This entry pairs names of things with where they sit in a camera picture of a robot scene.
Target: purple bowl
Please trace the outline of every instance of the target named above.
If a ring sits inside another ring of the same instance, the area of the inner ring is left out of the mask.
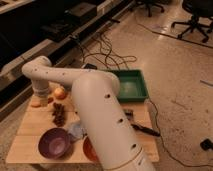
[[[39,152],[49,159],[57,159],[70,148],[70,136],[62,128],[53,128],[45,132],[38,144]]]

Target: black cable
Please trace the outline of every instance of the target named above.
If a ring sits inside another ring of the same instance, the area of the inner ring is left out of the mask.
[[[129,69],[129,67],[128,67],[128,65],[127,65],[127,62],[124,60],[124,58],[121,58],[120,56],[117,56],[117,55],[113,52],[111,41],[110,41],[110,39],[108,39],[108,38],[104,35],[104,33],[100,34],[100,39],[101,39],[101,41],[102,41],[106,46],[108,46],[108,47],[111,49],[110,55],[112,56],[112,53],[113,53],[114,56],[115,56],[115,57],[118,57],[119,59],[121,59],[121,60],[123,61],[122,63],[125,64],[126,68]]]
[[[99,61],[101,64],[103,64],[107,69],[111,69],[109,68],[104,62],[102,62],[101,60],[99,60],[98,58],[96,58],[90,51],[87,47],[83,46],[81,43],[80,43],[80,40],[77,39],[77,38],[73,38],[73,36],[71,35],[70,37],[72,40],[75,41],[75,43],[78,45],[78,47],[80,48],[81,50],[81,53],[82,53],[82,56],[83,56],[83,62],[85,62],[86,58],[85,58],[85,53],[84,53],[84,49],[89,53],[89,56],[91,56],[92,58],[96,59],[97,61]]]
[[[191,43],[191,44],[195,44],[195,45],[199,45],[199,46],[203,46],[203,47],[207,47],[207,48],[213,49],[212,46],[204,45],[204,44],[197,43],[197,42],[193,42],[193,41],[190,41],[190,40],[178,39],[178,38],[175,37],[175,36],[172,36],[172,35],[169,35],[169,34],[165,34],[165,33],[160,33],[160,32],[154,31],[154,30],[148,28],[147,26],[145,26],[145,25],[139,23],[138,20],[137,20],[137,17],[136,17],[135,12],[134,12],[134,18],[135,18],[135,21],[136,21],[136,24],[137,24],[137,25],[139,25],[140,27],[143,27],[144,29],[148,30],[149,32],[151,32],[151,33],[153,33],[153,34],[157,34],[157,35],[161,35],[161,36],[169,37],[169,38],[172,38],[172,39],[181,40],[181,41],[184,41],[184,42],[187,42],[187,43]]]
[[[112,53],[112,47],[108,46],[109,49],[103,48],[103,45],[102,45],[102,42],[101,42],[101,41],[99,41],[99,40],[97,40],[97,39],[95,39],[95,38],[93,38],[93,40],[99,43],[99,45],[100,45],[100,54],[103,55],[103,56],[105,56],[105,59],[104,59],[105,64],[106,64],[106,65],[110,65],[110,66],[117,66],[117,68],[120,70],[120,66],[119,66],[119,64],[117,63],[117,61],[116,61],[115,59],[113,59],[113,58],[110,56],[111,53]],[[105,53],[102,51],[102,49],[107,50],[108,53],[105,54]],[[115,63],[115,65],[109,64],[108,61],[107,61],[108,58],[111,59],[111,60]]]
[[[209,83],[209,82],[204,81],[204,80],[200,80],[200,82],[203,83],[203,84],[206,84],[206,85],[208,85],[208,86],[213,87],[213,83]]]
[[[111,44],[110,39],[107,38],[104,33],[97,32],[97,34],[99,34],[99,37],[100,37],[101,41],[105,45],[107,45],[108,47],[112,48],[112,44]],[[120,56],[117,53],[115,53],[113,50],[112,50],[112,53],[110,54],[110,56],[118,57],[119,59],[121,59],[123,62],[121,62],[120,64],[125,64],[127,69],[129,69],[129,67],[127,65],[127,62],[136,62],[137,61],[137,57],[135,57],[135,56],[130,56],[130,55],[129,56]]]
[[[210,164],[201,164],[201,165],[189,165],[189,164],[186,164],[184,162],[182,162],[181,160],[177,159],[176,157],[173,156],[173,154],[169,151],[169,149],[166,147],[165,145],[165,141],[164,141],[164,138],[162,136],[162,133],[161,133],[161,128],[159,126],[159,123],[158,123],[158,115],[159,115],[159,112],[158,112],[158,108],[156,106],[156,104],[151,100],[149,99],[149,102],[154,106],[155,108],[155,124],[156,124],[156,127],[158,129],[158,132],[160,133],[160,139],[161,139],[161,142],[162,142],[162,146],[163,146],[163,149],[167,152],[167,154],[169,155],[169,157],[171,159],[173,159],[174,161],[178,162],[180,165],[184,166],[184,167],[213,167],[213,165],[210,165]]]

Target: tiled floor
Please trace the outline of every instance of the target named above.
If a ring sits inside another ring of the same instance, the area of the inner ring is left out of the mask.
[[[187,19],[189,15],[184,13],[180,3],[174,1],[172,5],[165,6],[164,14],[154,10],[151,20],[160,26],[169,26],[172,18]],[[172,155],[188,165],[213,165],[212,151],[204,152],[199,146],[207,137],[213,140],[213,87],[200,83],[200,80],[213,83],[213,50],[153,34],[136,23],[135,15],[137,21],[142,24],[147,24],[150,19],[146,17],[144,9],[126,13],[120,24],[113,25],[110,31],[106,32],[113,49],[120,55],[138,57],[138,61],[129,66],[139,68],[144,73],[150,97],[159,109],[158,121],[165,145]],[[201,35],[195,33],[187,36],[197,41]],[[91,52],[97,52],[98,48],[95,42],[89,45]],[[88,59],[88,62],[102,68],[101,64],[92,58]],[[29,165],[5,164],[6,154],[26,104],[27,102],[0,124],[1,171],[34,170]],[[154,124],[154,112],[151,113]],[[160,139],[157,144],[160,162],[155,163],[155,167],[158,171],[213,170],[209,167],[183,167],[168,156]],[[65,165],[54,167],[52,170],[93,171],[101,168],[91,165]]]

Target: chair wheel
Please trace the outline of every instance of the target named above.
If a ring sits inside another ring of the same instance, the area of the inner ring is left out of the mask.
[[[208,40],[209,40],[209,38],[206,37],[206,38],[204,38],[204,39],[202,40],[202,42],[203,42],[203,43],[206,43],[206,42],[208,42]]]
[[[211,32],[212,32],[212,29],[207,30],[207,33],[211,33]]]
[[[182,39],[182,37],[183,37],[183,36],[182,36],[181,34],[178,35],[178,39]]]
[[[174,28],[175,27],[175,23],[172,23],[171,27]]]

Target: chair leg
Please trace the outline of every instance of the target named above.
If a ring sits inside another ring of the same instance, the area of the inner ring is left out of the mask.
[[[141,6],[141,5],[144,5],[144,3],[143,3],[143,2],[137,2],[137,1],[135,1],[135,3],[129,8],[129,10],[130,10],[131,12],[133,12],[133,10],[134,10],[135,8],[137,8],[138,6]]]
[[[204,27],[204,28],[210,28],[211,26],[205,25],[205,24],[198,24],[198,26],[200,27]]]
[[[198,31],[199,31],[200,33],[202,33],[202,34],[205,36],[205,38],[202,40],[202,42],[203,42],[203,43],[208,42],[209,36],[205,33],[205,31],[204,31],[200,26],[197,26],[196,28],[198,29]]]
[[[172,25],[171,25],[171,27],[174,28],[176,24],[187,25],[187,26],[190,25],[189,22],[173,22]]]
[[[194,29],[193,26],[188,27],[186,30],[184,30],[181,34],[178,35],[178,39],[182,39],[183,35],[192,29]]]
[[[164,13],[164,11],[165,11],[164,8],[163,8],[163,6],[161,6],[161,5],[158,5],[158,4],[155,4],[155,3],[154,3],[154,4],[152,4],[152,6],[159,7],[159,8],[161,9],[161,12],[162,12],[162,13]]]
[[[194,29],[195,29],[195,28],[192,28],[192,29],[191,29],[191,33],[193,33],[193,32],[194,32]]]
[[[146,5],[146,9],[148,10],[148,17],[152,17],[152,11],[151,11],[151,7],[149,4],[145,4]]]

